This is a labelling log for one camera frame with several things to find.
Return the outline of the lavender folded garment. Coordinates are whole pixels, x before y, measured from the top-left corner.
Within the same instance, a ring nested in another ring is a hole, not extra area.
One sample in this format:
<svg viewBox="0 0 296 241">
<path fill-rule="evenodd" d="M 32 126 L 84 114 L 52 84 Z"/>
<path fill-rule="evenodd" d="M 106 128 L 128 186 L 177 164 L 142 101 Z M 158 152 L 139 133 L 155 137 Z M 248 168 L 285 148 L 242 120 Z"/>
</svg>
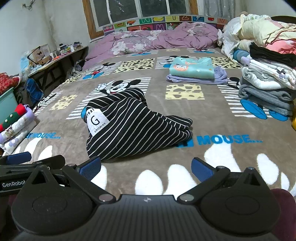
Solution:
<svg viewBox="0 0 296 241">
<path fill-rule="evenodd" d="M 219 84 L 227 84 L 228 77 L 224 68 L 221 66 L 217 66 L 214 68 L 214 78 L 213 79 L 205 79 L 205 78 L 189 78 L 189 77 L 179 77 L 174 75 L 167 75 L 166 80 L 172 83 L 179 82 L 189 82 L 189 83 L 200 83 L 200 84 L 210 84 L 210 85 L 219 85 Z"/>
</svg>

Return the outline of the cardboard box on desk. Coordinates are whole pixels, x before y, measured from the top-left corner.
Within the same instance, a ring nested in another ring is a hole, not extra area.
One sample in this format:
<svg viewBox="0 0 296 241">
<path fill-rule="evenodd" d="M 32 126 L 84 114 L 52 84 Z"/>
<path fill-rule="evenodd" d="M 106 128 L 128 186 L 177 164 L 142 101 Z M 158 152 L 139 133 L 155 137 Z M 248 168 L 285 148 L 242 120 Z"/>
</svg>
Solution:
<svg viewBox="0 0 296 241">
<path fill-rule="evenodd" d="M 37 66 L 37 65 L 43 66 L 46 63 L 48 63 L 50 60 L 52 60 L 52 57 L 50 54 L 51 54 L 51 51 L 50 51 L 49 45 L 44 44 L 32 50 L 27 56 L 27 59 L 34 66 Z"/>
</svg>

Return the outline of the colourful alphabet headboard panel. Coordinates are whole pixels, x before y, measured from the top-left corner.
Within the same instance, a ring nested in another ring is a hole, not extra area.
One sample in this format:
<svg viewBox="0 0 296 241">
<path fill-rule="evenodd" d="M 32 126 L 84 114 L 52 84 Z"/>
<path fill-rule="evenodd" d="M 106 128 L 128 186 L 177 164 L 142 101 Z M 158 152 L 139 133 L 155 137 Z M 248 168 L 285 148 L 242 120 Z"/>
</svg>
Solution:
<svg viewBox="0 0 296 241">
<path fill-rule="evenodd" d="M 214 16 L 200 15 L 165 15 L 149 16 L 147 18 L 134 18 L 108 24 L 102 27 L 103 34 L 106 36 L 113 32 L 126 32 L 138 30 L 173 30 L 183 22 L 205 22 L 213 25 L 217 29 L 223 29 L 229 20 Z"/>
</svg>

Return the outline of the green plastic storage bin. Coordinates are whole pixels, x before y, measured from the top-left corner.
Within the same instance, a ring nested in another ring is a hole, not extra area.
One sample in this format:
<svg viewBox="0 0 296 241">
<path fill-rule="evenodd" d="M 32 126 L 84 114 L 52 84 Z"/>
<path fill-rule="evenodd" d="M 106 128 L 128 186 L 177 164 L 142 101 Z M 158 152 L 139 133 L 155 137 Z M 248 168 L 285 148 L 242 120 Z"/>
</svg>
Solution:
<svg viewBox="0 0 296 241">
<path fill-rule="evenodd" d="M 18 105 L 14 89 L 10 88 L 4 94 L 1 95 L 0 99 L 0 122 L 2 123 L 11 113 L 15 111 L 16 106 Z"/>
</svg>

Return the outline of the black folded garment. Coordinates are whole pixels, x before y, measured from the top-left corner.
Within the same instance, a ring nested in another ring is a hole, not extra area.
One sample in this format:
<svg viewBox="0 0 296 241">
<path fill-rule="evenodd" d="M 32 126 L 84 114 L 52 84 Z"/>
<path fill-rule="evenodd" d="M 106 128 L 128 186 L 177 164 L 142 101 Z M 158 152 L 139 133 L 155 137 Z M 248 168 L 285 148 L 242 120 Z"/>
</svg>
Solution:
<svg viewBox="0 0 296 241">
<path fill-rule="evenodd" d="M 254 59 L 265 59 L 285 64 L 287 66 L 290 66 L 291 68 L 296 67 L 295 54 L 280 54 L 276 51 L 272 51 L 264 47 L 259 47 L 255 43 L 250 44 L 250 56 Z"/>
</svg>

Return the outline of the grey folded clothes stack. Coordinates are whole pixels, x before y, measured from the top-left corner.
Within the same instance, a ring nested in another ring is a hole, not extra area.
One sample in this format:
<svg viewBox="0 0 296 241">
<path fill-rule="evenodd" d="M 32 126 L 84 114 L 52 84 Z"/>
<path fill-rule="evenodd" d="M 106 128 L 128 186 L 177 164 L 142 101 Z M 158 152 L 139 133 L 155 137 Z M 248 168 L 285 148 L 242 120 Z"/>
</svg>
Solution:
<svg viewBox="0 0 296 241">
<path fill-rule="evenodd" d="M 292 116 L 294 90 L 288 88 L 262 90 L 240 78 L 238 96 L 283 116 Z"/>
</svg>

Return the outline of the white folded clothes stack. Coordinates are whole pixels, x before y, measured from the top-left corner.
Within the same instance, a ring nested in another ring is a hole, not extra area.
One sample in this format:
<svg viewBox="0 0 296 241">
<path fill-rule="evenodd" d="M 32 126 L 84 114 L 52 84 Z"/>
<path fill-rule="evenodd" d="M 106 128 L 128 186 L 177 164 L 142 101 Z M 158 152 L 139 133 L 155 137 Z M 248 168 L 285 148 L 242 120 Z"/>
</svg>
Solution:
<svg viewBox="0 0 296 241">
<path fill-rule="evenodd" d="M 242 79 L 262 90 L 295 90 L 295 69 L 271 60 L 242 57 Z"/>
</svg>

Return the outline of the dark wooden side desk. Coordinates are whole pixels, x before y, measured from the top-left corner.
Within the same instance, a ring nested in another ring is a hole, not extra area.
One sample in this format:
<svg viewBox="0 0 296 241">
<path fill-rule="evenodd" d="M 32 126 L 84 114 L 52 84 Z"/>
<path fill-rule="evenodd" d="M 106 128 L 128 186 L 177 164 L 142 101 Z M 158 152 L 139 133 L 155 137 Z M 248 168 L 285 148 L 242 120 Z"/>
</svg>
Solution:
<svg viewBox="0 0 296 241">
<path fill-rule="evenodd" d="M 34 79 L 44 95 L 47 96 L 66 80 L 68 70 L 72 69 L 77 61 L 85 59 L 88 48 L 88 46 L 82 47 L 51 61 L 39 68 L 36 72 L 30 74 L 28 78 Z"/>
</svg>

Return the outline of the purple floral duvet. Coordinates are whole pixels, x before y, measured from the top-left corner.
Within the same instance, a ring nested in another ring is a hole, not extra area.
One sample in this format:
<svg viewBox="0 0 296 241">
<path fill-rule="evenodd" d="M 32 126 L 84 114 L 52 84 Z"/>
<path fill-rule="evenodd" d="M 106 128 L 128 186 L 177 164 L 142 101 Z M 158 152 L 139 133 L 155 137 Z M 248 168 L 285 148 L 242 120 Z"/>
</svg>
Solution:
<svg viewBox="0 0 296 241">
<path fill-rule="evenodd" d="M 217 40 L 218 29 L 203 22 L 183 22 L 173 30 L 114 32 L 96 43 L 85 58 L 83 70 L 119 55 L 171 48 L 213 48 Z"/>
</svg>

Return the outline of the teal folded children top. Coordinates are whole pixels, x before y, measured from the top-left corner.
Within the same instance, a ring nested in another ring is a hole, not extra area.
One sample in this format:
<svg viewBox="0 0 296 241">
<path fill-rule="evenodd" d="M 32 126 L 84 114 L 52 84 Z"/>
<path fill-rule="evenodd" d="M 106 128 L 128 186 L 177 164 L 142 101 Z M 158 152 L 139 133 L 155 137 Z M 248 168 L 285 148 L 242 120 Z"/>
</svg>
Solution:
<svg viewBox="0 0 296 241">
<path fill-rule="evenodd" d="M 179 77 L 214 78 L 214 67 L 209 57 L 199 59 L 176 57 L 170 65 L 169 72 Z"/>
</svg>

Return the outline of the folded clothes pile left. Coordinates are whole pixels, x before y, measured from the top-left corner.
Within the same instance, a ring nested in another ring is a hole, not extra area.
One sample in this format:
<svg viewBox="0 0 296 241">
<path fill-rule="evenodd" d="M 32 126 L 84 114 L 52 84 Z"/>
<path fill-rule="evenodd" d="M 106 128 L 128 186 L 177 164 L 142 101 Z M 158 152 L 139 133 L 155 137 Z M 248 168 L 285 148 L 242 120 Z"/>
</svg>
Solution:
<svg viewBox="0 0 296 241">
<path fill-rule="evenodd" d="M 26 109 L 25 114 L 1 132 L 1 148 L 4 150 L 4 154 L 12 154 L 37 125 L 37 119 L 29 106 L 25 105 L 24 108 Z"/>
</svg>

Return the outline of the black white striped garment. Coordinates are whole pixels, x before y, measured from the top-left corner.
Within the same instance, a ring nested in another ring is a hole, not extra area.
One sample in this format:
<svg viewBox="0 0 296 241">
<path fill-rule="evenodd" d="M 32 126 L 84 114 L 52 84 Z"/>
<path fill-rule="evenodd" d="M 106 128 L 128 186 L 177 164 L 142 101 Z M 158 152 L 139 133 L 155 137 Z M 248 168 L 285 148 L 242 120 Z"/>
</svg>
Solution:
<svg viewBox="0 0 296 241">
<path fill-rule="evenodd" d="M 88 157 L 101 160 L 144 154 L 192 138 L 190 118 L 152 111 L 139 88 L 92 99 L 82 112 Z"/>
</svg>

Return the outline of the maroon trouser leg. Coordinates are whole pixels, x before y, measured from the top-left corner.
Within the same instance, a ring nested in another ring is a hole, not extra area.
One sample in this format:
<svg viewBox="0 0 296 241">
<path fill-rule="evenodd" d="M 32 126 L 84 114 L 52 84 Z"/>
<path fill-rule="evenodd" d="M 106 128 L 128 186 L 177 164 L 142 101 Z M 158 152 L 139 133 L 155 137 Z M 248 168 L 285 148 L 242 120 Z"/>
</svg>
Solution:
<svg viewBox="0 0 296 241">
<path fill-rule="evenodd" d="M 274 226 L 272 233 L 279 240 L 293 241 L 295 240 L 295 199 L 284 189 L 272 189 L 274 197 L 280 205 L 281 214 L 277 224 Z"/>
</svg>

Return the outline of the window with wooden frame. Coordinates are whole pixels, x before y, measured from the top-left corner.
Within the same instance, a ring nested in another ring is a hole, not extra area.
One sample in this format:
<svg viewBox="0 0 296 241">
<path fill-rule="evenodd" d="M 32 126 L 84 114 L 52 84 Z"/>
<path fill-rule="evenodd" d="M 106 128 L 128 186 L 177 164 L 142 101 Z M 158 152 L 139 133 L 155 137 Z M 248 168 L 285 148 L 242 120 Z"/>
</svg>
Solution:
<svg viewBox="0 0 296 241">
<path fill-rule="evenodd" d="M 83 1 L 84 15 L 91 40 L 103 37 L 104 26 L 136 18 L 197 15 L 198 1 Z"/>
</svg>

